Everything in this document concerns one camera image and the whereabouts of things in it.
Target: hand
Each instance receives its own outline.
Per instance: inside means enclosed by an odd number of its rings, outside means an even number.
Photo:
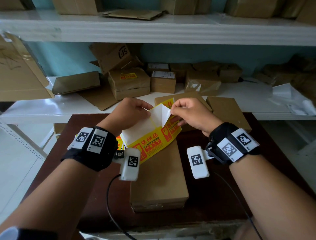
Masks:
[[[196,129],[202,130],[207,137],[223,123],[196,98],[179,99],[172,105],[171,114],[177,116],[171,122],[182,119],[178,126],[189,124]]]
[[[114,111],[97,126],[104,128],[117,137],[123,130],[134,126],[142,119],[149,118],[150,112],[147,110],[152,108],[152,105],[143,100],[124,98]]]

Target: white plastic device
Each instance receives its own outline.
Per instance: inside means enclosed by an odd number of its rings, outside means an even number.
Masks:
[[[210,173],[205,161],[214,157],[210,157],[207,151],[202,150],[200,146],[188,148],[186,153],[188,154],[193,177],[195,179],[207,178]]]
[[[119,180],[136,181],[139,172],[140,151],[136,148],[127,148],[118,151],[113,158],[113,162],[121,164]]]

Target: white shelf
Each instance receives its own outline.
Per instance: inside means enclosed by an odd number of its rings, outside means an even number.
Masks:
[[[0,12],[0,29],[25,41],[316,46],[316,27],[286,19],[224,14],[153,21],[58,15],[54,10]]]
[[[177,84],[176,93],[183,92],[183,84]],[[138,98],[154,106],[155,98],[167,95],[170,94],[152,92]],[[235,98],[243,112],[252,112],[258,120],[316,120],[316,117],[293,115],[285,105],[275,104],[270,100],[272,87],[263,83],[222,84],[218,96]],[[17,101],[0,118],[7,124],[66,123],[72,114],[111,113],[116,106],[117,104],[100,111],[80,95],[73,93],[52,99]]]

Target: sf logo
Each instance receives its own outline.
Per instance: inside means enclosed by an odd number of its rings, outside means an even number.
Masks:
[[[122,59],[122,57],[124,57],[127,54],[128,52],[127,52],[126,46],[121,47],[118,51],[118,56],[120,59]]]

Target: black cable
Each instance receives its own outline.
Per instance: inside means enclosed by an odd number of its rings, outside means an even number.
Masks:
[[[129,237],[129,238],[132,239],[132,240],[137,240],[137,239],[134,238],[133,236],[129,235],[128,232],[124,231],[124,230],[118,225],[118,223],[113,219],[113,217],[112,217],[112,215],[111,215],[111,212],[110,212],[110,208],[109,208],[109,190],[110,190],[110,186],[111,186],[112,182],[113,182],[116,178],[118,178],[118,177],[120,177],[120,176],[121,176],[121,174],[116,175],[116,176],[110,181],[109,186],[107,187],[107,191],[106,191],[106,208],[107,208],[107,212],[109,213],[109,216],[110,216],[110,218],[112,219],[112,221],[114,222],[114,224],[117,226],[117,228],[118,228],[122,233],[124,233],[127,237]]]
[[[260,238],[260,240],[263,240],[262,237],[261,237],[261,235],[260,235],[260,233],[258,232],[258,230],[257,230],[257,228],[256,228],[256,226],[255,226],[255,224],[253,223],[252,219],[249,217],[249,215],[248,215],[246,209],[244,208],[243,204],[241,203],[241,201],[240,201],[239,197],[237,196],[237,194],[235,193],[235,191],[232,189],[232,187],[229,185],[229,183],[226,182],[226,180],[225,180],[224,178],[222,178],[222,176],[221,176],[220,174],[218,174],[218,173],[216,173],[216,172],[214,172],[214,173],[215,173],[217,176],[219,176],[219,177],[226,183],[226,185],[230,188],[230,190],[233,191],[233,193],[235,194],[235,196],[236,196],[236,198],[237,198],[237,200],[238,200],[238,202],[239,202],[241,208],[244,210],[244,212],[245,212],[245,214],[247,215],[247,218],[248,218],[248,220],[250,221],[252,227],[255,229],[255,231],[256,231],[258,237]]]

